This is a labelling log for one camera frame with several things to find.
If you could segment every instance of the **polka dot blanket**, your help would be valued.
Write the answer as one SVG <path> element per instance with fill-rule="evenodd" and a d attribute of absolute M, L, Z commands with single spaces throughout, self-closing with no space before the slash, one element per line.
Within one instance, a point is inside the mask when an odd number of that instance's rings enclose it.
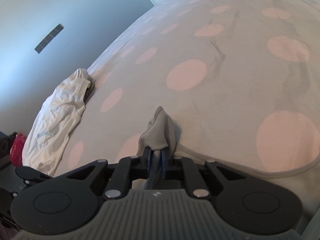
<path fill-rule="evenodd" d="M 176 154 L 218 158 L 320 204 L 320 0 L 166 0 L 88 69 L 96 90 L 55 175 L 135 155 L 158 106 Z"/>

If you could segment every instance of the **beige sheet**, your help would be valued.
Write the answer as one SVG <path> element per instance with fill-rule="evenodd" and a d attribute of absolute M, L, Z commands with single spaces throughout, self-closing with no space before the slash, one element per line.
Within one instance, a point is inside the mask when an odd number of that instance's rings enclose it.
<path fill-rule="evenodd" d="M 319 207 L 320 0 L 167 0 L 92 64 L 96 90 L 55 175 L 135 155 L 161 105 L 177 153 L 218 158 Z"/>

